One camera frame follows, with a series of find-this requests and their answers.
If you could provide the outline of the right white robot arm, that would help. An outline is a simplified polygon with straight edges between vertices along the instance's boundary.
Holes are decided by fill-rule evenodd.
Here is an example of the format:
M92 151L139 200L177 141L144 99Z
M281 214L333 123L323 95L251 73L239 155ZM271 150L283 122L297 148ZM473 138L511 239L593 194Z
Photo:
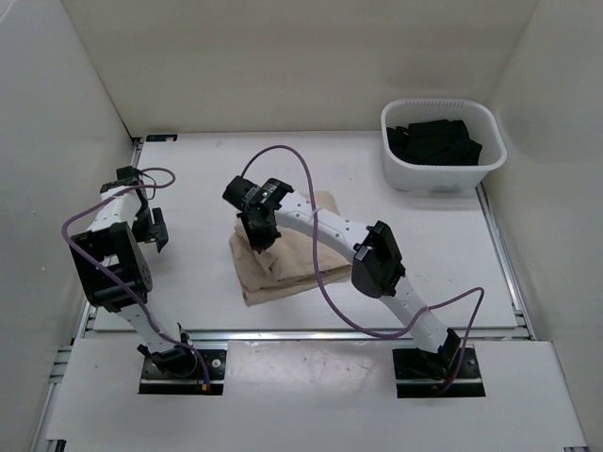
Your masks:
M377 333L355 325L363 334L379 339L398 339L409 334L423 354L426 370L443 377L457 362L459 336L442 323L418 296L406 276L402 255L391 228L382 221L373 225L343 218L316 204L313 193L304 197L292 186L274 178L259 186L236 176L222 198L235 207L251 248L267 250L283 228L313 239L313 257L318 244L336 251L351 264L353 287L385 305L401 322L398 333Z

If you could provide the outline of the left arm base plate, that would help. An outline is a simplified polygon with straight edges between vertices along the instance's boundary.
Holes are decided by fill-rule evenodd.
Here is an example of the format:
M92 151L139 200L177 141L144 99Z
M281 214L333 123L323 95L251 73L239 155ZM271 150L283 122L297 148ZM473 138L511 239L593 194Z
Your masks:
M144 356L139 379L141 395L221 396L223 394L227 350L199 349L204 366L188 349L152 354L144 345L137 350Z

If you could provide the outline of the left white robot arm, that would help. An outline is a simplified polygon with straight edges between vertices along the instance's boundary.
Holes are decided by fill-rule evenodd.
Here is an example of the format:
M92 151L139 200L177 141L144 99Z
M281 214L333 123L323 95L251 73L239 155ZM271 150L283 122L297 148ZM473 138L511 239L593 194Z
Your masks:
M149 301L151 269L140 244L161 251L169 242L162 211L149 204L147 190L168 187L132 166L116 170L116 179L102 185L95 206L67 219L61 235L72 253L86 299L95 308L117 315L142 340L139 352L156 368L185 378L200 367L188 334L170 315Z

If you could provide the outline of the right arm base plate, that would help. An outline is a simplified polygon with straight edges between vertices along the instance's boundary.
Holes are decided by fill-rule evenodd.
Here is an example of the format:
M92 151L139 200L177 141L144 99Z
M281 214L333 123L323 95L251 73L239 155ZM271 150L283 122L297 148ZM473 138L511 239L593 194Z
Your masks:
M458 358L442 378L435 378L424 362L420 351L413 348L394 348L392 350L397 398L431 398L438 395L446 378L456 368ZM485 397L481 369L475 348L467 347L455 380L441 397L475 398Z

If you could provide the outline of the beige trousers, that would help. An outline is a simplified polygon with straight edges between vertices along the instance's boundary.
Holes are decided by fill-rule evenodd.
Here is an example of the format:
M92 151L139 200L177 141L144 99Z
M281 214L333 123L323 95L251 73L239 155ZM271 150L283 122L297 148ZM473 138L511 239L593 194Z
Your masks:
M319 207L339 214L334 196L315 192ZM229 246L243 301L247 306L294 296L318 287L312 239L292 229L280 228L281 237L267 250L252 250L242 223L235 221ZM318 243L318 266L324 284L349 279L351 264L336 251Z

